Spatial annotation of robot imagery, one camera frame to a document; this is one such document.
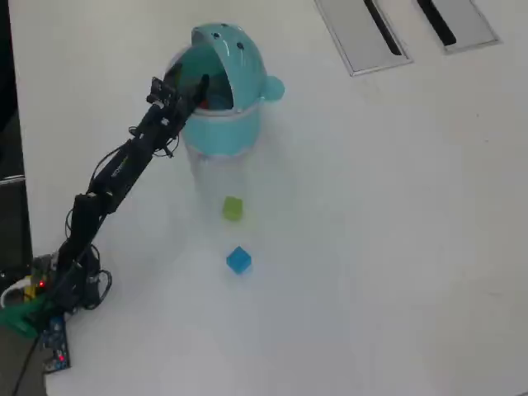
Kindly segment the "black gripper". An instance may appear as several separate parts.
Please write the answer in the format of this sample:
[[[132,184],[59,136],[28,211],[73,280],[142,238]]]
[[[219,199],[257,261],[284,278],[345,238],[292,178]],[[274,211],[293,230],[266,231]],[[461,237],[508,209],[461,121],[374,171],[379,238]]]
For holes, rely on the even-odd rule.
[[[167,71],[167,85],[176,93],[180,91],[182,63],[177,61]],[[206,101],[210,76],[203,74],[191,89],[191,97],[180,97],[168,105],[158,105],[154,124],[165,134],[179,134],[192,114]]]

